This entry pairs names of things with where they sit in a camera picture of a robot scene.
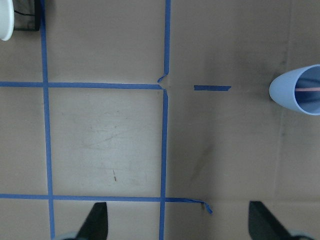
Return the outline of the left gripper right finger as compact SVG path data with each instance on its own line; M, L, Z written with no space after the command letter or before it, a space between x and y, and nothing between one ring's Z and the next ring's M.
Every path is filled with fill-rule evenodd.
M248 232L252 240L295 239L261 201L249 202Z

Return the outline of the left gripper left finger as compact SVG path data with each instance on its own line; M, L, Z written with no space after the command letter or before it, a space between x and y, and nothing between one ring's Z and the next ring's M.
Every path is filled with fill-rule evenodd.
M96 202L75 236L76 240L106 240L108 238L108 208L106 202Z

